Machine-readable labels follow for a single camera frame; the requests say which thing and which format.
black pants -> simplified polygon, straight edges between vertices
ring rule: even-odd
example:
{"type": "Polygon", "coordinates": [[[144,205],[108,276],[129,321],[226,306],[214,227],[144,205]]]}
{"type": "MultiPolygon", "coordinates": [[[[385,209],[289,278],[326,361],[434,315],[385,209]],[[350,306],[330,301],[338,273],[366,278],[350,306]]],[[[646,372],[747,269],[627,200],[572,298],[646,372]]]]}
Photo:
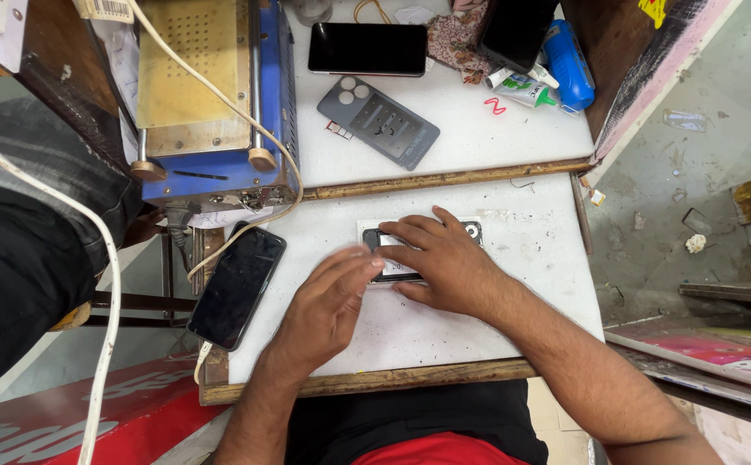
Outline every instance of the black pants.
{"type": "Polygon", "coordinates": [[[452,431],[483,439],[531,465],[545,465],[527,409],[527,380],[435,386],[298,399],[286,465],[348,465],[401,441],[452,431]]]}

blue glue gun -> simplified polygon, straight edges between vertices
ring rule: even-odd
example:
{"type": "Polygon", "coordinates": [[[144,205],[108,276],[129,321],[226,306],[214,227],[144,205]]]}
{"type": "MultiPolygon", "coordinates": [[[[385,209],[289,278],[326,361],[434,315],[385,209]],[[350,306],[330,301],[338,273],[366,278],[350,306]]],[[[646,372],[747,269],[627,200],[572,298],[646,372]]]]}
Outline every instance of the blue glue gun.
{"type": "Polygon", "coordinates": [[[593,77],[579,48],[574,30],[564,19],[554,20],[545,40],[550,73],[559,82],[556,90],[562,107],[574,111],[586,109],[593,103],[593,77]]]}

hairy arm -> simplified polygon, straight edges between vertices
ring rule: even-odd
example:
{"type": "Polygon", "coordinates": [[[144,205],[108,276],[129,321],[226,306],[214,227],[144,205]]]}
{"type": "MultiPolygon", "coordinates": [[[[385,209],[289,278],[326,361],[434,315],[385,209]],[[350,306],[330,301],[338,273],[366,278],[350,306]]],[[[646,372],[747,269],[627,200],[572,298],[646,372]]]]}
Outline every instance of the hairy arm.
{"type": "Polygon", "coordinates": [[[377,249],[427,282],[396,284],[395,291],[504,333],[615,465],[721,464],[699,431],[628,361],[499,269],[452,214],[439,207],[433,213],[443,224],[414,215],[380,226],[421,249],[377,249]]]}
{"type": "Polygon", "coordinates": [[[383,260],[361,246],[324,260],[295,293],[258,357],[215,453],[215,465],[284,462],[289,416],[310,373],[352,340],[367,281],[383,260]]]}

gray phone back cover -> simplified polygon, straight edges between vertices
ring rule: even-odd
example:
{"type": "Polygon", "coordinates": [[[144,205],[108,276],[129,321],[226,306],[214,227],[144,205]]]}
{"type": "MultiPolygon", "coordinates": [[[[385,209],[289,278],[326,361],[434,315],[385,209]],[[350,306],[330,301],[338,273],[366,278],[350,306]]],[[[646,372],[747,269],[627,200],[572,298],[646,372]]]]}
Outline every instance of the gray phone back cover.
{"type": "Polygon", "coordinates": [[[441,130],[354,76],[344,76],[318,104],[318,111],[402,168],[412,171],[441,130]],[[351,89],[344,79],[354,79],[351,89]],[[341,101],[341,94],[346,102],[341,101]]]}

green nozzle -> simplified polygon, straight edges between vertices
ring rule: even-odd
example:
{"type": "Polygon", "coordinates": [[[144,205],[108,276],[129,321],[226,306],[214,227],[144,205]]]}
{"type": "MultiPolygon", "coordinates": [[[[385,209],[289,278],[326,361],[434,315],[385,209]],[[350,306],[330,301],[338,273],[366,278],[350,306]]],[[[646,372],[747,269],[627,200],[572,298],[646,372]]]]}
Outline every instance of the green nozzle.
{"type": "Polygon", "coordinates": [[[539,93],[539,98],[535,100],[535,105],[533,107],[538,107],[539,105],[542,105],[543,103],[547,103],[548,105],[556,105],[556,100],[551,99],[547,96],[548,88],[545,88],[541,90],[541,93],[539,93]]]}

